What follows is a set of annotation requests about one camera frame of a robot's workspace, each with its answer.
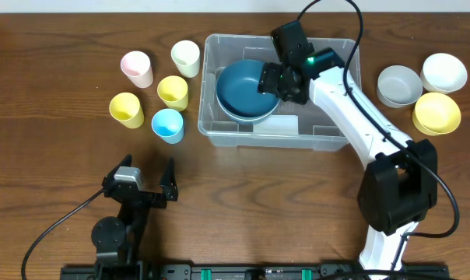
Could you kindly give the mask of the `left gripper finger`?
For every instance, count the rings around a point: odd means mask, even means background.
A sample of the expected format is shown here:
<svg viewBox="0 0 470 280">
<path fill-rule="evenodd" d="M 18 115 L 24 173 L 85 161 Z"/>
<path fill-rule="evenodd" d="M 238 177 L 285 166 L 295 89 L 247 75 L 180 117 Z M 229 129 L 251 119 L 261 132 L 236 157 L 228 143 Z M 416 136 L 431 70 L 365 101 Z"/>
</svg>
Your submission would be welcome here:
<svg viewBox="0 0 470 280">
<path fill-rule="evenodd" d="M 168 201 L 177 201 L 179 191 L 177 189 L 177 182 L 174 173 L 174 160 L 172 158 L 170 158 L 160 179 L 160 186 L 162 188 L 162 194 L 165 195 Z"/>
<path fill-rule="evenodd" d="M 132 164 L 132 155 L 127 154 L 119 164 L 116 165 L 107 175 L 104 176 L 103 182 L 106 183 L 108 180 L 113 180 L 115 173 L 122 166 L 130 167 Z"/>
</svg>

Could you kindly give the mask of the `large dark blue bowl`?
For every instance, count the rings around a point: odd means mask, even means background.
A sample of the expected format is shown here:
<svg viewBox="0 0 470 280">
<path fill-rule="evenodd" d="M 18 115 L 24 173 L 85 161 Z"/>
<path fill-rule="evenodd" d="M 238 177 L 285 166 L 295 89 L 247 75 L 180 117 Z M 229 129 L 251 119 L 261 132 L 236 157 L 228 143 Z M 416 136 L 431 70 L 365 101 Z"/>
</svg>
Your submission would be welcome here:
<svg viewBox="0 0 470 280">
<path fill-rule="evenodd" d="M 279 107 L 279 103 L 277 103 L 269 112 L 256 116 L 256 117 L 241 117 L 239 115 L 231 113 L 221 103 L 219 104 L 219 107 L 231 120 L 239 124 L 249 125 L 249 124 L 259 124 L 263 122 L 266 118 L 270 117 L 273 114 L 273 112 L 276 111 L 277 108 Z"/>
</svg>

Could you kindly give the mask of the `grey small bowl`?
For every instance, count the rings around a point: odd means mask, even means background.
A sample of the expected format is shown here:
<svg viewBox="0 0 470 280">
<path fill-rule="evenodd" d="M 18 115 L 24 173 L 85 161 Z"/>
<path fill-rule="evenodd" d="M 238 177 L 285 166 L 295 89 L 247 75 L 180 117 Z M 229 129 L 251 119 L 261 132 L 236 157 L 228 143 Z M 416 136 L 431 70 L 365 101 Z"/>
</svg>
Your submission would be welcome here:
<svg viewBox="0 0 470 280">
<path fill-rule="evenodd" d="M 408 67 L 392 65 L 378 76 L 377 97 L 388 107 L 406 107 L 415 103 L 422 94 L 420 77 Z"/>
</svg>

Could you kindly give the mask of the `yellow small bowl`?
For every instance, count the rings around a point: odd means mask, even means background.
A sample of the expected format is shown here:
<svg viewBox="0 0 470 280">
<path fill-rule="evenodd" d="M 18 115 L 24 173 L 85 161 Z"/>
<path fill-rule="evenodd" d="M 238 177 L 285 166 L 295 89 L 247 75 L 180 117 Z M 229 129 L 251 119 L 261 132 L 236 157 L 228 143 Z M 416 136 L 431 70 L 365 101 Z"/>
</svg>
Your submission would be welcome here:
<svg viewBox="0 0 470 280">
<path fill-rule="evenodd" d="M 461 123 L 461 111 L 448 95 L 425 93 L 416 102 L 412 121 L 423 134 L 445 135 L 458 128 Z"/>
</svg>

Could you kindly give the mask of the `white small bowl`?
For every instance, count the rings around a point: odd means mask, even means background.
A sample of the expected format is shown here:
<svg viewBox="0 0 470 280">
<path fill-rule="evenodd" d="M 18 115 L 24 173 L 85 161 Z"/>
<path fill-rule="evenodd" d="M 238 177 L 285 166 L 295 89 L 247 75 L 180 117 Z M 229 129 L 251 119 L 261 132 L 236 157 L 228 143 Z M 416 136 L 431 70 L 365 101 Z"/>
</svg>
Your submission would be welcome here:
<svg viewBox="0 0 470 280">
<path fill-rule="evenodd" d="M 428 92 L 449 94 L 462 89 L 468 81 L 465 65 L 446 53 L 430 55 L 422 66 L 420 78 Z"/>
</svg>

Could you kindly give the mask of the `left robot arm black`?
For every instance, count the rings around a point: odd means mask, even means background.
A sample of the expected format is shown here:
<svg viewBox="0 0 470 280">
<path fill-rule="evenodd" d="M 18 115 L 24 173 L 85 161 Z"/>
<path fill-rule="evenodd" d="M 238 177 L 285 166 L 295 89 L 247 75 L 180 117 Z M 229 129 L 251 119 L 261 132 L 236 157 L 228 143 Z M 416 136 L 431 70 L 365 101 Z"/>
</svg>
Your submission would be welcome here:
<svg viewBox="0 0 470 280">
<path fill-rule="evenodd" d="M 165 208 L 178 199 L 174 176 L 174 161 L 166 165 L 160 179 L 160 193 L 142 188 L 141 170 L 132 166 L 132 156 L 126 155 L 103 179 L 103 196 L 112 198 L 121 207 L 117 216 L 101 219 L 93 227 L 91 239 L 99 264 L 130 264 L 135 261 L 149 211 Z"/>
</svg>

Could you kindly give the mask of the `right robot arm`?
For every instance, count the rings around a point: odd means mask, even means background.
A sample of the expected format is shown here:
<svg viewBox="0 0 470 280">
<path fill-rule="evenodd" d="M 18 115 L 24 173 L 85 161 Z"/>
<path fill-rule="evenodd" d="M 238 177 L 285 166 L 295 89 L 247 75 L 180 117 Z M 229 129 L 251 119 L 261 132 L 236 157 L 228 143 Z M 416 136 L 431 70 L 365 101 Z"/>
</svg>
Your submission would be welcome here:
<svg viewBox="0 0 470 280">
<path fill-rule="evenodd" d="M 258 92 L 311 101 L 334 121 L 365 169 L 357 201 L 369 228 L 359 263 L 365 270 L 401 270 L 409 234 L 437 203 L 430 174 L 436 149 L 392 126 L 352 79 L 350 61 L 330 47 L 316 51 L 299 21 L 270 36 L 279 62 L 264 65 Z"/>
</svg>

